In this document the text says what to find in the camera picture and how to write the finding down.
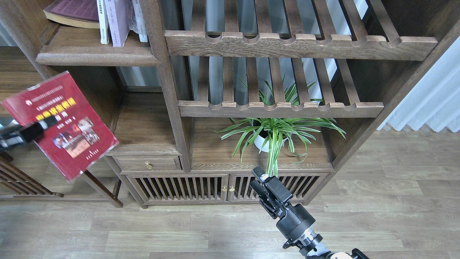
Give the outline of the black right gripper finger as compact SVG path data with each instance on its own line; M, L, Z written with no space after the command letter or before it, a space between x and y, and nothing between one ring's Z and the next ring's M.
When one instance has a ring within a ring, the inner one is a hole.
M269 194L269 201L272 205L284 205L289 202L293 194L275 176L268 176L261 167L257 166L252 170L255 180L263 184Z
M271 218L276 219L278 217L276 214L277 209L269 201L269 194L264 185L260 184L257 180L253 180L250 182L250 186L257 193L261 206L266 210Z

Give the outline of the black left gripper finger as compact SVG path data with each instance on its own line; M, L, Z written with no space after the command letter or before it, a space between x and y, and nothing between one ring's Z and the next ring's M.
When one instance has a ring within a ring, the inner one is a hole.
M10 124L1 128L0 150L5 151L30 143L43 136L44 132L58 121L56 116L51 116L29 125Z

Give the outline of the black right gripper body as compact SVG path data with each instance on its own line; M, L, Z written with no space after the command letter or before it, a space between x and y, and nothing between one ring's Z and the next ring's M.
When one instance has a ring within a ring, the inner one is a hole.
M292 205L289 201L284 203L269 201L268 213L271 218L279 219L276 227L289 242L305 240L306 237L302 236L306 232L309 242L316 237L311 230L315 219L301 204Z

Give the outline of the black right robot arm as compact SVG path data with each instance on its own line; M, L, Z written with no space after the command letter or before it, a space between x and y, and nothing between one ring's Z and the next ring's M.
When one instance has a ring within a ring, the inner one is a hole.
M292 205L289 200L293 194L275 177L269 177L259 166L252 170L255 180L250 186L258 194L261 206L271 218L279 218L276 226L287 241L283 249L291 246L299 248L306 259L367 259L359 249L351 254L331 252L322 242L322 236L312 229L314 217L301 205Z

